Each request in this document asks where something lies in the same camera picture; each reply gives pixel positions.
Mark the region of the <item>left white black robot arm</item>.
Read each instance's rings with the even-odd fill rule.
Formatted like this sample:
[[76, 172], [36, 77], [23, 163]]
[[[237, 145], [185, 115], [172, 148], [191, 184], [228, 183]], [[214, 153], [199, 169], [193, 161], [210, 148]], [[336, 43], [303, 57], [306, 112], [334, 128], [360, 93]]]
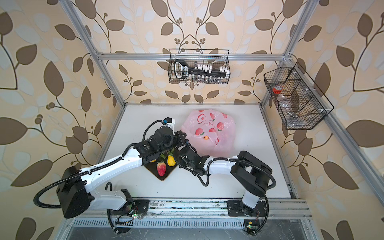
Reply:
[[97, 165], [77, 170], [65, 170], [61, 180], [40, 190], [34, 197], [36, 206], [61, 209], [66, 219], [77, 217], [87, 210], [126, 210], [133, 199], [125, 189], [96, 193], [97, 188], [131, 169], [142, 167], [161, 154], [188, 142], [186, 133], [175, 131], [175, 121], [165, 118], [162, 126], [148, 139], [129, 144], [121, 155]]

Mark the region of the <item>small yellow fake lemon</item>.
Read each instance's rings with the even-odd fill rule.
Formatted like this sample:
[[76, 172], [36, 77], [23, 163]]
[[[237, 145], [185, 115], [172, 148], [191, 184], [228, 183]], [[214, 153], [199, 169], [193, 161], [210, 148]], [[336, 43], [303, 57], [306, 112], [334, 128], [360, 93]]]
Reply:
[[176, 161], [174, 159], [174, 151], [175, 149], [172, 149], [160, 155], [161, 161], [166, 163], [170, 167], [173, 167], [176, 164]]

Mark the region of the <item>red fake strawberry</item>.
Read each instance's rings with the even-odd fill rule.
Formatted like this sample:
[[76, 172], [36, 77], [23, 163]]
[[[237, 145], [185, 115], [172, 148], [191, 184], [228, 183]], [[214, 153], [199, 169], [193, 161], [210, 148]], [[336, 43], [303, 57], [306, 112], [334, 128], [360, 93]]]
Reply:
[[157, 164], [157, 172], [160, 177], [166, 174], [167, 165], [164, 162], [160, 162]]

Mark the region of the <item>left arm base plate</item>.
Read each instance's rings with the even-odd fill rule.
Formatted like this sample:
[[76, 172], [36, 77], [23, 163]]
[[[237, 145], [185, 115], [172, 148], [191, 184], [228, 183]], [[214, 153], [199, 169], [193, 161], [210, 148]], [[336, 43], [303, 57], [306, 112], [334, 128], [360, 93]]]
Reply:
[[150, 200], [133, 200], [125, 203], [120, 209], [112, 210], [112, 215], [122, 216], [122, 215], [145, 215], [149, 210]]

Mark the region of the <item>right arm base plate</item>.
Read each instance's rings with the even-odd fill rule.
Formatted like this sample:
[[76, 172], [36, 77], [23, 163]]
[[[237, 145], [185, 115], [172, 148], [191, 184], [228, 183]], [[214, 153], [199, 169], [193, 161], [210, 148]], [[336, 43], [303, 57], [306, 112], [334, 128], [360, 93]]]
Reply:
[[228, 215], [230, 217], [265, 217], [269, 212], [266, 202], [258, 201], [255, 208], [250, 208], [243, 204], [242, 201], [227, 201]]

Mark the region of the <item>pink plastic bag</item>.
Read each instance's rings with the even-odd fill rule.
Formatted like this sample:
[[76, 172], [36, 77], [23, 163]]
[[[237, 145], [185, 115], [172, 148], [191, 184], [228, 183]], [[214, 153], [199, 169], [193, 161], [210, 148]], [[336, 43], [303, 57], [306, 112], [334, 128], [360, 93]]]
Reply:
[[220, 111], [195, 110], [181, 126], [200, 156], [228, 157], [236, 138], [235, 120]]

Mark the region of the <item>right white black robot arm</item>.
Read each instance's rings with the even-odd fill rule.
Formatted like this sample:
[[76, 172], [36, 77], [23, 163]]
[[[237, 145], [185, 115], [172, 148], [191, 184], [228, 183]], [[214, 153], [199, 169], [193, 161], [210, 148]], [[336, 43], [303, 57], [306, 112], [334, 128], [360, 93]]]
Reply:
[[266, 216], [269, 213], [267, 190], [276, 186], [272, 169], [247, 151], [232, 158], [199, 156], [197, 151], [183, 145], [174, 151], [177, 165], [196, 176], [204, 187], [208, 187], [210, 176], [231, 175], [244, 188], [241, 201], [229, 201], [230, 216]]

